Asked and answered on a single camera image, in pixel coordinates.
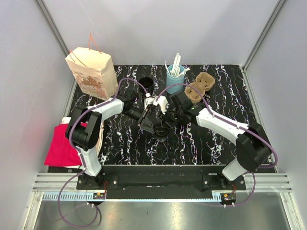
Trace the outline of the brown pulp cup carrier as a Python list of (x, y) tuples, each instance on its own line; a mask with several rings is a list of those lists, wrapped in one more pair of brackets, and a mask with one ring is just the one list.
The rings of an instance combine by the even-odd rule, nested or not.
[[(201, 96), (204, 96), (205, 93), (208, 92), (214, 84), (215, 79), (213, 76), (207, 72), (201, 72), (196, 77), (195, 81), (190, 83), (190, 86), (193, 86), (201, 93)], [(184, 92), (193, 104), (196, 104), (202, 100), (201, 96), (191, 87), (186, 87)]]

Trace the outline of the black paper coffee cup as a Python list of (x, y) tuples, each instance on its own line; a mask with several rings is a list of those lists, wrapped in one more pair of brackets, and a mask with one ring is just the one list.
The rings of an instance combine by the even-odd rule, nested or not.
[(159, 142), (165, 142), (168, 138), (168, 135), (162, 135), (162, 136), (154, 136)]

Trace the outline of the printed paper takeout bag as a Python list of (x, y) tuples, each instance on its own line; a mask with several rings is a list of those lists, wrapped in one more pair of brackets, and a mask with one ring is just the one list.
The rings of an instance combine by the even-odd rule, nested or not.
[(97, 49), (89, 36), (88, 47), (77, 47), (69, 51), (65, 61), (81, 91), (101, 100), (108, 100), (118, 88), (112, 57)]

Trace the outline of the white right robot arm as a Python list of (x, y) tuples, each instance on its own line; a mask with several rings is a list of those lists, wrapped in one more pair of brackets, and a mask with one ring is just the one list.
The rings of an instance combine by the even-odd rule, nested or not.
[(159, 96), (156, 100), (170, 125), (184, 120), (210, 129), (236, 146), (236, 158), (222, 169), (222, 175), (218, 177), (218, 185), (224, 190), (234, 186), (237, 177), (257, 171), (273, 153), (266, 133), (258, 123), (240, 123), (213, 111), (205, 103), (193, 104), (184, 92), (177, 92), (169, 99)]

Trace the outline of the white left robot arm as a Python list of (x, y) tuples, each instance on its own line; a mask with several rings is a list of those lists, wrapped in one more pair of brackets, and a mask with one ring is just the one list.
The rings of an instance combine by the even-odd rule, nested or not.
[(147, 117), (148, 109), (138, 108), (134, 102), (138, 94), (134, 90), (126, 90), (115, 98), (92, 108), (78, 106), (73, 110), (65, 137), (70, 145), (77, 151), (87, 184), (94, 190), (103, 186), (103, 177), (99, 175), (102, 170), (98, 160), (96, 145), (103, 121), (118, 114), (124, 114), (137, 121), (139, 128), (154, 133), (154, 125)]

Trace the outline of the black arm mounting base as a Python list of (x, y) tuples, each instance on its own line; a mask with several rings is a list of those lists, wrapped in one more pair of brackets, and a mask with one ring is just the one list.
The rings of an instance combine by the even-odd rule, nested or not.
[(106, 165), (96, 177), (82, 174), (78, 190), (106, 189), (107, 199), (115, 200), (206, 200), (213, 191), (246, 189), (243, 176), (228, 181), (219, 165)]

